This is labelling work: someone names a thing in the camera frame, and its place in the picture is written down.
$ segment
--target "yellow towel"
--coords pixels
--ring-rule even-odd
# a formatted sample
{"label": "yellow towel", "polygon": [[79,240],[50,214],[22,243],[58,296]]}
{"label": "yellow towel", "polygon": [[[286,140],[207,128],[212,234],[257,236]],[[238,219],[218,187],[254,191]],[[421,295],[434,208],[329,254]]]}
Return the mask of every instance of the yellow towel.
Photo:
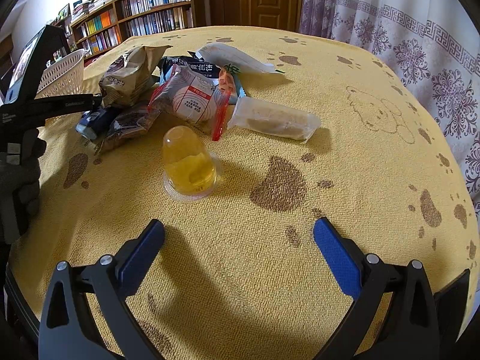
{"label": "yellow towel", "polygon": [[170,44],[175,56],[214,41],[285,71],[241,81],[251,97],[318,115],[322,128],[304,145],[239,128],[219,142],[199,133],[221,159],[222,180],[184,203],[162,187],[162,137],[181,121],[161,115],[145,137],[101,158],[75,132],[79,115],[54,121],[41,131],[41,212],[11,254],[37,316],[59,260],[94,263],[158,218],[165,245],[128,305],[165,358],[311,359],[351,304],[313,240],[326,215],[386,263],[421,260],[433,292],[471,269],[467,318],[479,236],[462,173],[435,121],[369,52],[266,28],[196,28],[127,40],[85,69],[84,87],[97,92],[109,64],[135,45]]}

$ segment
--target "curtain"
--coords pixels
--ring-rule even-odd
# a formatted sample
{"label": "curtain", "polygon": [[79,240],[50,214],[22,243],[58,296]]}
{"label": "curtain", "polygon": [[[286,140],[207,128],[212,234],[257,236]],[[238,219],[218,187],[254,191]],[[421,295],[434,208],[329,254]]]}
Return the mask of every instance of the curtain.
{"label": "curtain", "polygon": [[379,57],[440,126],[480,214],[480,36],[458,0],[303,0],[299,32]]}

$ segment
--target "metal screw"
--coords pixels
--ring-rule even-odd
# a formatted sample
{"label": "metal screw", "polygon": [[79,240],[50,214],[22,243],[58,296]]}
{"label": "metal screw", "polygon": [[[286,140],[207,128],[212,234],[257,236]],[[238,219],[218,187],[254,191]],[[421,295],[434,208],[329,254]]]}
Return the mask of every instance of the metal screw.
{"label": "metal screw", "polygon": [[378,256],[376,254],[370,253],[370,254],[367,254],[367,261],[370,264],[377,264],[378,261],[380,261],[380,259],[378,258]]}
{"label": "metal screw", "polygon": [[415,269],[422,269],[422,267],[423,267],[422,263],[420,261],[418,261],[417,259],[412,260],[412,266]]}
{"label": "metal screw", "polygon": [[113,257],[110,256],[109,254],[106,254],[105,256],[100,257],[100,264],[103,266],[109,265],[113,261]]}
{"label": "metal screw", "polygon": [[57,271],[63,271],[64,269],[66,269],[68,266],[68,263],[66,261],[60,261],[58,264],[57,264]]}

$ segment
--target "blue gripper pad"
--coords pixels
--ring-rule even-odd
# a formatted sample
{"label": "blue gripper pad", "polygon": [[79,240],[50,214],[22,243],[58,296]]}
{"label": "blue gripper pad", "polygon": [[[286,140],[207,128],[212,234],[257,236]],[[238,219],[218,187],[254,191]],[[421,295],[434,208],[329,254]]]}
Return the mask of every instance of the blue gripper pad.
{"label": "blue gripper pad", "polygon": [[339,235],[332,231],[325,218],[315,222],[313,226],[315,243],[327,261],[342,292],[357,300],[362,290],[361,274],[338,237]]}
{"label": "blue gripper pad", "polygon": [[130,253],[118,271],[118,292],[121,296],[135,295],[164,242],[165,229],[156,219],[150,221],[140,237],[127,241],[127,246],[134,247],[126,249]]}

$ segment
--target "red label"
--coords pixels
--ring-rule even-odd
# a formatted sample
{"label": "red label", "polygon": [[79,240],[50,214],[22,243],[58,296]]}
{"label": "red label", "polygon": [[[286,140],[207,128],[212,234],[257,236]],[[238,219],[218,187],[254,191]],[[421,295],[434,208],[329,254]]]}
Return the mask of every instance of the red label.
{"label": "red label", "polygon": [[210,100],[210,98],[212,97],[211,95],[207,95],[206,93],[203,93],[202,91],[198,90],[197,88],[195,88],[191,85],[188,87],[187,91],[193,92],[196,95],[201,96],[201,97],[203,97],[204,99],[207,99],[207,100]]}

